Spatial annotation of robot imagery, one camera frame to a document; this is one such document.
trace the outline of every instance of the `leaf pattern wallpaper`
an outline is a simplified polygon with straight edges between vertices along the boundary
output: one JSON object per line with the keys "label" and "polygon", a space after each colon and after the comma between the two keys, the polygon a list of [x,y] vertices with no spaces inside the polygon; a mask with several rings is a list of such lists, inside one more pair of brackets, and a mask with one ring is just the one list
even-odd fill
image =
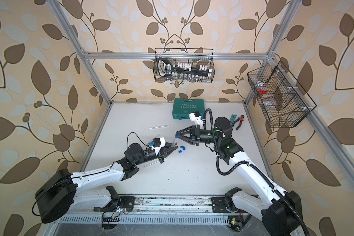
{"label": "leaf pattern wallpaper", "polygon": [[40,231],[35,192],[77,170],[106,109],[92,88],[45,1],[0,0],[0,235]]}
{"label": "leaf pattern wallpaper", "polygon": [[80,43],[90,52],[148,48],[212,48],[264,53],[286,0],[60,0]]}
{"label": "leaf pattern wallpaper", "polygon": [[[303,0],[276,59],[354,158],[354,0]],[[270,128],[255,98],[249,108],[277,181],[302,198],[310,235],[354,236],[354,188],[308,120]]]}

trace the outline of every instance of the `wire basket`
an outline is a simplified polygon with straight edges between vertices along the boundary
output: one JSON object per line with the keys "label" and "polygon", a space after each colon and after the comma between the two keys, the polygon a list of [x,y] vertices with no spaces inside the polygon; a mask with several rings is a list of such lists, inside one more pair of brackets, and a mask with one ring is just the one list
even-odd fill
{"label": "wire basket", "polygon": [[213,49],[155,48],[155,81],[212,83],[215,69]]}
{"label": "wire basket", "polygon": [[[248,82],[269,126],[293,128],[316,107],[316,103],[297,80],[296,86],[288,82],[282,68],[285,66],[280,67],[280,63],[262,66],[248,72]],[[303,90],[302,94],[307,95],[314,106],[308,105],[297,89]]]}

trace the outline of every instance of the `white table surface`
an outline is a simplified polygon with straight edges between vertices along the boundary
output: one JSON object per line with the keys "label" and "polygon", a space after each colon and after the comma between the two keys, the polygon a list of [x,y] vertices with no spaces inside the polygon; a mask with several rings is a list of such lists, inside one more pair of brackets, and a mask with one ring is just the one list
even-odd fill
{"label": "white table surface", "polygon": [[[175,132],[194,125],[189,119],[175,120],[172,117],[173,103],[115,103],[109,113],[103,130],[88,161],[86,170],[93,170],[111,165],[114,160],[124,157],[127,146],[127,135],[135,132],[144,143],[155,137],[164,137],[172,142]],[[242,126],[232,137],[244,149],[251,160],[262,170],[265,166],[255,142],[249,121],[242,103],[206,103],[205,108],[212,110],[213,120],[219,116],[230,118],[231,114],[245,116]],[[149,130],[150,127],[170,125],[166,128]],[[136,135],[129,136],[129,144],[141,144]],[[192,146],[182,140],[178,146],[186,150],[178,153],[175,150],[163,164],[156,163],[144,168],[138,165],[139,172],[133,177],[111,184],[118,194],[133,195],[224,195],[233,187],[240,187],[249,194],[255,191],[237,171],[222,176],[216,170],[216,157],[202,143]],[[220,169],[225,172],[229,166],[220,160]]]}

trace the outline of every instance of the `aluminum frame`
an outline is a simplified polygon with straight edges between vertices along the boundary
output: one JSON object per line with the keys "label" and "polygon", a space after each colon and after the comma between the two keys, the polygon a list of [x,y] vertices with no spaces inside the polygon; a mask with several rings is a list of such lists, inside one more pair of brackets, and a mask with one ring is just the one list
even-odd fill
{"label": "aluminum frame", "polygon": [[69,42],[71,43],[72,47],[74,48],[76,54],[79,56],[80,61],[82,62],[83,66],[86,68],[88,71],[88,74],[90,75],[93,83],[97,87],[97,90],[100,92],[100,94],[103,97],[103,100],[107,105],[110,105],[111,99],[106,92],[106,89],[104,85],[101,83],[101,80],[99,79],[96,71],[93,68],[93,65],[90,63],[89,59],[85,58],[82,50],[82,46],[80,45],[80,42],[78,38],[75,35],[74,30],[72,29],[71,25],[69,24],[66,16],[64,15],[60,4],[57,0],[47,0],[47,3],[55,15],[56,19],[60,23],[61,27],[63,28],[64,32],[66,33],[67,38],[69,39]]}
{"label": "aluminum frame", "polygon": [[[155,59],[155,53],[83,53],[86,59]],[[214,53],[214,60],[265,60],[268,58],[266,53]]]}

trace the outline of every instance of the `black cable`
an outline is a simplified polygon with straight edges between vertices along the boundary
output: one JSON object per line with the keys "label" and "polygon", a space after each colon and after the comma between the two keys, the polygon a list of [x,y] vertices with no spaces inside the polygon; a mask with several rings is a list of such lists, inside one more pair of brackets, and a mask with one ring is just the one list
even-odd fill
{"label": "black cable", "polygon": [[138,137],[138,139],[140,140],[140,142],[141,142],[142,144],[144,144],[145,146],[147,146],[147,144],[143,143],[143,141],[139,138],[139,136],[138,136],[135,132],[131,132],[131,133],[129,133],[129,135],[127,135],[127,147],[129,146],[129,136],[130,136],[132,133],[135,134],[135,135]]}
{"label": "black cable", "polygon": [[252,217],[252,215],[248,215],[244,221],[244,223],[239,227],[239,231],[244,228],[244,226],[248,223],[248,221],[250,220],[250,217]]}

